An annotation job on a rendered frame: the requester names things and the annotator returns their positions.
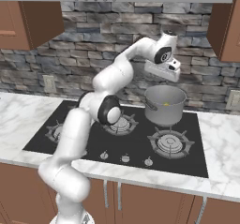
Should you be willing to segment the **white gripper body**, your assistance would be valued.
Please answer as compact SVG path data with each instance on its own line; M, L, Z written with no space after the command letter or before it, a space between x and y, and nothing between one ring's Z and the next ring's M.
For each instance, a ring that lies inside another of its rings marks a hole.
M144 70L151 74L154 74L167 81L177 82L181 73L181 63L177 60L171 62L154 64L150 61L146 61L144 64Z

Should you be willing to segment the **grey metal pot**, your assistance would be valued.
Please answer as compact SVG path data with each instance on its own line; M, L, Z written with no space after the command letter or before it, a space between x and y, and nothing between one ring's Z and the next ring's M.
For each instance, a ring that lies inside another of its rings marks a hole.
M161 127L171 127L182 119L186 99L186 93L175 86L149 87L144 92L145 117Z

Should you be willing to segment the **black gas hob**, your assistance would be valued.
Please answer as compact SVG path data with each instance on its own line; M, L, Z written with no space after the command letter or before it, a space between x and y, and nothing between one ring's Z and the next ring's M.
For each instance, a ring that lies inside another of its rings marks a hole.
M95 122L90 130L83 157L87 160L172 172L206 178L208 170L196 113L185 112L179 123L172 127L159 127L144 115L143 108L122 108L123 114L112 126ZM106 151L105 160L100 155ZM129 163L121 157L128 154ZM153 165L144 161L151 157Z

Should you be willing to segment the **brown base cupboard door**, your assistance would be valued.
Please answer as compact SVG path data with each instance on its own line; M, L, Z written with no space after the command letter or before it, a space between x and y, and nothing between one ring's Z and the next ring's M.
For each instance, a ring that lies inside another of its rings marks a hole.
M188 224L193 195L121 185L122 224Z
M191 206L187 224L195 224L202 205L203 197L196 196ZM240 202L207 198L199 224L240 224Z
M69 164L0 163L0 212L8 224L106 224L102 185Z

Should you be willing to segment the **brown wall cupboard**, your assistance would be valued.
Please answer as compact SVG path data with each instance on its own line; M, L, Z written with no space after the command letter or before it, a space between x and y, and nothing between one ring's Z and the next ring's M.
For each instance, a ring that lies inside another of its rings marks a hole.
M206 37L220 62L240 63L240 0L213 5Z
M63 32L59 2L0 1L0 49L31 51Z

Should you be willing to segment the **white wall socket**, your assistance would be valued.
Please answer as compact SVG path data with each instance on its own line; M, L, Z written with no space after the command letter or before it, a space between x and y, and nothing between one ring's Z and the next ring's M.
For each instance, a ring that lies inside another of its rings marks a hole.
M43 76L43 81L45 84L45 91L47 93L55 93L56 92L56 87L55 87L55 82L54 82L54 77L50 75L44 75Z
M232 110L232 111L240 111L240 91L239 90L232 90L230 92L226 109Z

